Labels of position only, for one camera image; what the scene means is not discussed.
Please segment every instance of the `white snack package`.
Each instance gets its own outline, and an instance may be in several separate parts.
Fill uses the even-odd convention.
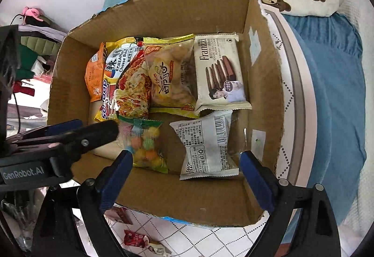
[[[195,37],[196,114],[204,109],[252,109],[245,97],[237,41],[237,34]]]
[[[186,147],[180,180],[239,174],[227,155],[232,112],[215,111],[200,119],[170,123]]]

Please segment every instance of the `white label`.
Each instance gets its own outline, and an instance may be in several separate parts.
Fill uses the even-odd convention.
[[[98,55],[94,54],[93,57],[91,58],[92,63],[95,63],[98,60]]]
[[[259,161],[262,161],[264,156],[265,138],[266,132],[252,130],[251,152]]]
[[[252,66],[259,57],[261,52],[261,44],[259,43],[259,34],[257,31],[253,33],[252,27],[249,28],[249,39],[251,40],[251,46],[249,47],[249,52],[251,54]]]

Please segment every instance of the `colorful candy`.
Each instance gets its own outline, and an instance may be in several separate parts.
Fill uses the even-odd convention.
[[[140,162],[145,159],[145,150],[144,149],[138,149],[134,154],[134,162]]]
[[[144,131],[144,138],[157,138],[160,135],[160,130],[157,127],[151,126]]]
[[[139,137],[136,137],[136,136],[133,136],[131,137],[131,146],[134,148],[134,149],[138,149],[141,147],[141,138]]]
[[[143,148],[145,150],[151,150],[155,148],[155,142],[152,138],[145,138],[143,140]]]
[[[145,157],[147,158],[148,161],[155,160],[158,157],[158,153],[155,150],[147,150],[145,152]]]
[[[161,157],[156,157],[156,158],[154,158],[154,159],[151,161],[151,168],[152,168],[152,169],[157,169],[157,168],[161,167],[161,166],[162,166],[162,162],[163,162],[163,160],[162,160]]]

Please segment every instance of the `orange snack bag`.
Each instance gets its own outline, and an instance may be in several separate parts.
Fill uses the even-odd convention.
[[[85,81],[91,97],[90,102],[101,99],[106,54],[105,45],[101,43],[99,51],[87,63]]]

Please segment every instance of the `candy bag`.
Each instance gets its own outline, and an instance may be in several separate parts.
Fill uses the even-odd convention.
[[[125,150],[132,153],[133,166],[167,173],[166,161],[158,150],[162,121],[118,118],[121,140]]]
[[[118,79],[125,71],[128,64],[139,52],[143,51],[141,46],[136,44],[134,37],[127,37],[115,43],[106,43],[109,55],[105,61],[104,75],[102,80],[102,101],[103,104],[98,110],[95,121],[117,119],[116,111],[119,110],[114,92]]]
[[[85,82],[91,97],[90,102],[101,100],[106,56],[107,50],[104,43],[101,43],[99,51],[87,63]]]
[[[144,38],[144,54],[152,81],[151,112],[167,112],[190,118],[196,98],[191,93],[189,70],[194,35],[160,40]]]

